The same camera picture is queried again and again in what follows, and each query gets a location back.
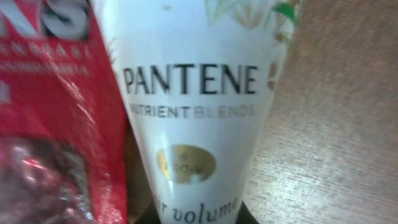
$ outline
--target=red plastic package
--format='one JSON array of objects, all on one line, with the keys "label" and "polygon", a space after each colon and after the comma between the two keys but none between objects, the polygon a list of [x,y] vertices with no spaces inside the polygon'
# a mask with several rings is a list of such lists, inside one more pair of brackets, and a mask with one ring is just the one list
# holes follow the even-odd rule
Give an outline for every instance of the red plastic package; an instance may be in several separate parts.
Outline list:
[{"label": "red plastic package", "polygon": [[88,1],[0,1],[0,224],[127,223],[125,120]]}]

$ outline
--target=snack bag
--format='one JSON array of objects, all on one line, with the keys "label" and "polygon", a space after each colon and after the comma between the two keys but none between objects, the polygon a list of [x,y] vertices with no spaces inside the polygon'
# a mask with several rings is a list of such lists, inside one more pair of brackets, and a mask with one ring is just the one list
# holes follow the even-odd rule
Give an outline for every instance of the snack bag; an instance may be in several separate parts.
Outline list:
[{"label": "snack bag", "polygon": [[88,1],[0,1],[0,224],[127,223],[125,120]]}]

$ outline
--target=brown wood grain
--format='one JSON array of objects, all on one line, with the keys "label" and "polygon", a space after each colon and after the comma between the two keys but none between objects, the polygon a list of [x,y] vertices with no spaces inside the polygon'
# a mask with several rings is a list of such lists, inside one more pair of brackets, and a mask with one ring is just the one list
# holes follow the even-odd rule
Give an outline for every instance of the brown wood grain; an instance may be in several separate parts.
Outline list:
[{"label": "brown wood grain", "polygon": [[307,0],[300,24],[246,203],[260,223],[398,223],[398,1]]}]

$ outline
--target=wooden surface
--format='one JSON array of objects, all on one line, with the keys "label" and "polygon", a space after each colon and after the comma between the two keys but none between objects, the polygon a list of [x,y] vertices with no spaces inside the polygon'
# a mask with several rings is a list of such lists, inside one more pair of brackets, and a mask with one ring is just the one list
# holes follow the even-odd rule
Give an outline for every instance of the wooden surface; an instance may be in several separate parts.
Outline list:
[{"label": "wooden surface", "polygon": [[307,0],[300,23],[246,203],[260,223],[398,223],[398,1]]}]

